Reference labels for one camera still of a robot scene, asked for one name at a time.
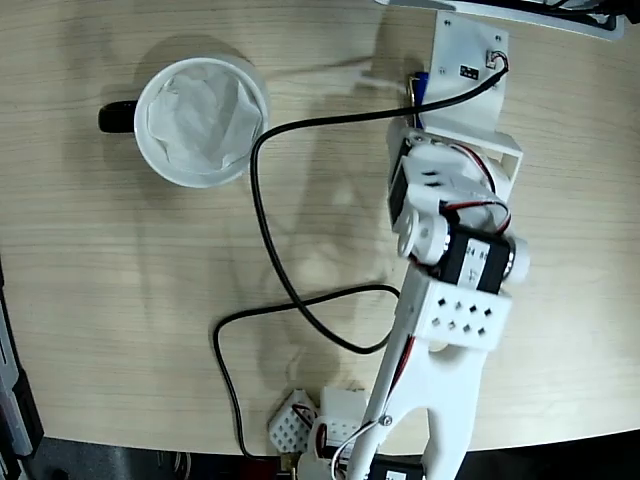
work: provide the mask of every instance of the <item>connector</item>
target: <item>connector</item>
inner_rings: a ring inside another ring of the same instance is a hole
[[[486,66],[489,70],[495,70],[497,68],[496,60],[493,56],[493,50],[487,50]]]

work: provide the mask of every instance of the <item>white plastic part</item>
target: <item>white plastic part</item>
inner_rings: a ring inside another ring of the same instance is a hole
[[[315,438],[313,432],[317,424],[324,423],[327,425],[327,446],[339,447],[362,425],[366,408],[367,394],[364,390],[323,388],[320,401],[321,415],[314,424],[311,438]],[[348,460],[352,449],[353,444],[348,445],[342,452],[340,460]]]
[[[397,227],[398,255],[403,258],[414,254],[423,265],[435,265],[446,250],[449,224],[440,216],[424,215],[405,208]]]
[[[505,281],[511,284],[519,284],[525,281],[531,266],[529,243],[525,239],[515,236],[509,236],[508,240],[515,252]]]
[[[269,422],[269,439],[280,453],[307,451],[311,428],[296,414],[293,405],[306,407],[299,411],[308,425],[313,425],[318,414],[318,409],[304,390],[293,391]]]
[[[428,341],[494,350],[507,323],[511,297],[460,288],[422,273],[415,275],[416,294],[408,312],[418,315],[415,336]]]
[[[431,75],[423,103],[452,98],[481,84],[497,73],[487,67],[487,52],[509,53],[509,33],[448,12],[438,13],[431,56]],[[502,60],[498,62],[501,69]],[[475,69],[477,79],[461,74]],[[494,131],[506,92],[503,78],[494,88],[453,107],[421,114],[424,125],[434,117],[464,123],[478,130]]]
[[[466,312],[458,308],[458,302],[464,302]],[[476,320],[472,319],[474,312],[469,310],[473,304],[484,308],[475,312],[479,315]],[[508,296],[444,284],[409,266],[389,344],[364,418],[368,422],[388,416],[391,424],[378,423],[357,440],[347,479],[365,477],[378,446],[394,425],[416,408],[427,408],[429,412],[430,439],[422,458],[427,480],[455,478],[471,441],[486,356],[500,339],[510,306]],[[491,314],[486,315],[485,310],[489,309]],[[440,315],[444,321],[434,325],[434,318],[440,318],[434,315]],[[447,320],[455,322],[456,327],[449,329]],[[465,332],[467,324],[473,327]],[[480,334],[481,328],[485,329],[484,334]],[[394,372],[409,336],[415,337],[414,346],[391,391]],[[429,343],[434,340],[449,345],[444,350],[430,352]]]
[[[487,67],[487,52],[499,50],[508,55],[508,47],[508,32],[439,12],[431,75],[423,103],[459,95],[495,75],[496,70]],[[497,63],[502,68],[502,60]],[[463,66],[476,69],[478,80],[461,76]],[[486,155],[487,167],[496,180],[496,194],[505,202],[511,195],[523,157],[513,138],[495,131],[508,78],[507,74],[496,87],[468,102],[421,115],[424,131],[430,137],[462,143],[479,155]],[[389,141],[392,143],[397,145],[397,141]]]
[[[303,453],[298,460],[298,478],[301,480],[328,480],[331,478],[329,462],[312,453]]]
[[[416,209],[406,210],[399,219],[398,256],[407,258],[418,240],[420,215]]]
[[[403,233],[404,228],[401,226],[400,220],[406,222],[405,215],[413,215],[411,209],[418,210],[422,220],[428,216],[440,216],[442,202],[505,201],[483,186],[480,182],[481,174],[477,166],[471,164],[469,158],[459,151],[416,129],[407,128],[401,130],[399,134],[403,141],[412,144],[412,148],[405,156],[399,158],[398,162],[400,162],[401,168],[395,169],[397,173],[390,186],[389,196],[391,198],[395,182],[403,181],[398,178],[401,173],[408,185],[403,212],[396,223],[392,225],[395,233]],[[458,213],[464,225],[476,228],[486,227],[488,222],[495,223],[497,227],[497,224],[504,218],[504,209],[498,205],[466,209]],[[442,223],[436,225],[436,232],[439,236],[434,238],[434,241],[440,242],[442,240],[440,233],[443,226]],[[401,256],[404,256],[403,253],[406,253],[409,247],[413,250],[413,247],[420,243],[419,230],[412,228],[411,232],[411,235],[408,237],[405,235],[400,240],[398,251]]]

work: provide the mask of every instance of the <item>red wire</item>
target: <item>red wire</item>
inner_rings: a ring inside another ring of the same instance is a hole
[[[322,458],[320,455],[322,454],[322,450],[324,450],[324,446],[327,442],[327,425],[325,423],[321,423],[318,426],[318,431],[316,432],[316,454],[318,458]]]
[[[496,234],[502,235],[507,230],[507,228],[509,228],[509,225],[511,224],[511,212],[509,211],[509,207],[507,207],[502,202],[496,202],[493,200],[480,200],[480,201],[472,201],[472,202],[450,203],[442,207],[442,209],[447,212],[455,212],[457,210],[463,210],[465,208],[486,207],[488,205],[499,205],[502,208],[504,208],[507,212],[507,216],[496,229]]]
[[[411,355],[411,350],[413,350],[413,344],[415,343],[415,341],[416,341],[416,337],[413,337],[413,336],[409,336],[409,338],[407,339],[407,343],[405,344],[404,350],[402,351],[402,356],[400,357],[400,361],[398,362],[396,371],[393,374],[393,381],[391,382],[390,392],[393,390],[393,388],[396,386],[396,384],[400,380],[400,377],[402,376],[402,372],[404,372],[404,369],[406,368],[407,363],[409,362],[409,356]]]
[[[313,424],[311,423],[311,421],[300,412],[300,410],[309,410],[310,412],[314,413],[313,410],[311,410],[306,405],[302,405],[299,403],[294,403],[293,405],[291,405],[291,410],[293,410],[293,413],[295,413],[298,416],[298,418],[302,420],[302,423],[304,423],[307,427],[309,428],[313,427]]]
[[[491,172],[489,171],[487,164],[484,163],[482,158],[480,158],[480,155],[478,155],[473,149],[467,147],[466,145],[461,145],[459,143],[454,143],[453,145],[455,145],[458,148],[462,148],[465,152],[469,154],[469,156],[473,159],[475,164],[478,165],[478,168],[480,168],[484,176],[487,178],[487,181],[489,182],[489,187],[491,188],[491,192],[496,193],[496,182],[493,180],[493,175],[491,175]]]

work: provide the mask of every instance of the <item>perforated white block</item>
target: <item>perforated white block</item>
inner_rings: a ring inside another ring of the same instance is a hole
[[[491,351],[500,343],[511,303],[505,292],[461,288],[409,269],[396,315],[416,321],[417,337]]]
[[[431,279],[423,299],[418,336],[491,351],[498,346],[511,297],[467,290]]]
[[[364,390],[323,388],[320,401],[322,413],[320,419],[327,425],[327,445],[339,447],[360,428],[366,408],[367,394]],[[340,459],[342,461],[348,460],[352,450],[353,443],[344,449]]]
[[[311,428],[294,411],[294,405],[304,405],[299,409],[309,425],[313,425],[318,409],[304,390],[294,390],[280,410],[269,422],[269,439],[281,453],[302,453],[307,451]]]

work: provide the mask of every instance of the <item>black mug handle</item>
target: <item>black mug handle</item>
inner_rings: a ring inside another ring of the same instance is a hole
[[[136,100],[127,100],[105,105],[98,112],[98,128],[105,133],[133,133],[137,104]]]

